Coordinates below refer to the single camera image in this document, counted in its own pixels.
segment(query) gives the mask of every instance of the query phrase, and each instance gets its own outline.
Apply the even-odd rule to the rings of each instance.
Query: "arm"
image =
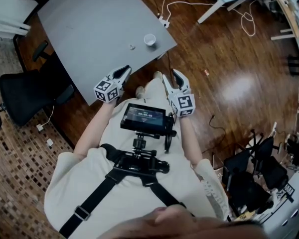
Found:
[[[195,130],[189,117],[181,117],[179,120],[181,143],[184,149],[185,157],[195,168],[197,164],[203,159]]]
[[[90,148],[99,146],[102,134],[112,116],[116,100],[110,103],[103,103],[102,107],[90,121],[79,141],[77,142],[74,154],[80,155],[81,159],[85,158]]]
[[[185,157],[193,165],[195,172],[203,180],[202,186],[213,207],[216,217],[226,219],[228,215],[228,197],[208,159],[203,159],[194,127],[189,117],[180,118],[181,141]]]

